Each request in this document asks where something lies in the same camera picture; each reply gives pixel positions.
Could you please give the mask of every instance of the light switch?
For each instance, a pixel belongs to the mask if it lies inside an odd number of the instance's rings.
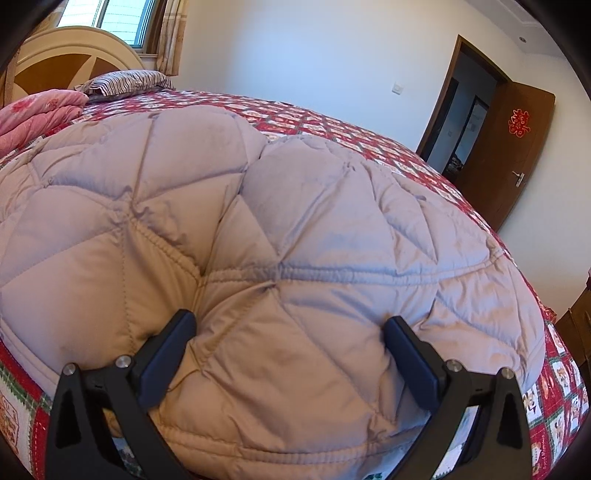
[[[393,93],[396,93],[396,95],[400,95],[403,90],[404,87],[402,85],[400,85],[399,83],[394,83],[394,88],[392,88]]]

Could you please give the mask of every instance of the curved wooden headboard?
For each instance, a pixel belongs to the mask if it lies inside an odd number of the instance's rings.
[[[71,89],[104,73],[141,70],[142,60],[113,34],[92,27],[45,30],[22,44],[12,101],[50,89]]]

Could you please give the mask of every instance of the beige curtain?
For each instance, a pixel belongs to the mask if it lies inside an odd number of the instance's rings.
[[[31,35],[48,30],[49,28],[56,28],[60,23],[61,16],[64,14],[68,1],[69,0],[64,0],[60,3],[59,7],[51,12],[49,16],[41,22],[35,30],[33,30]],[[14,74],[17,69],[18,53],[19,52],[17,52],[8,64],[7,70],[0,76],[0,108],[12,103],[12,85],[14,84]]]
[[[184,30],[187,24],[189,0],[165,0],[166,8],[158,44],[156,68],[169,76],[178,75],[183,48]]]

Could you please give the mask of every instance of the window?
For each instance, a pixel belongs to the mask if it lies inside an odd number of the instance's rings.
[[[117,35],[133,48],[144,48],[157,0],[70,0],[59,27],[86,25]]]

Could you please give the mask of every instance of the door handle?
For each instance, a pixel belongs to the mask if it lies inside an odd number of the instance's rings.
[[[517,183],[515,186],[518,187],[525,178],[525,173],[517,173],[516,171],[512,171],[511,173],[517,177]]]

